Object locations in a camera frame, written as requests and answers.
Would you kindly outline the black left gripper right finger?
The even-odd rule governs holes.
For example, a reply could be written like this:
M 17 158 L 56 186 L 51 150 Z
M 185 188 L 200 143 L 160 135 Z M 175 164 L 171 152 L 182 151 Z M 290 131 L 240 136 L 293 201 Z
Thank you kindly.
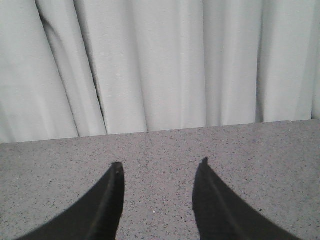
M 240 198 L 209 166 L 199 164 L 193 185 L 192 209 L 202 240 L 295 240 Z

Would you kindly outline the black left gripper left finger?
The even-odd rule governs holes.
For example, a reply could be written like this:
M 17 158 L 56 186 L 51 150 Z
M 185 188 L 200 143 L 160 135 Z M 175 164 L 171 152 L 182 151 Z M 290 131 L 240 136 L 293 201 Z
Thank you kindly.
M 114 240 L 123 212 L 125 172 L 114 162 L 102 178 L 60 215 L 20 240 Z

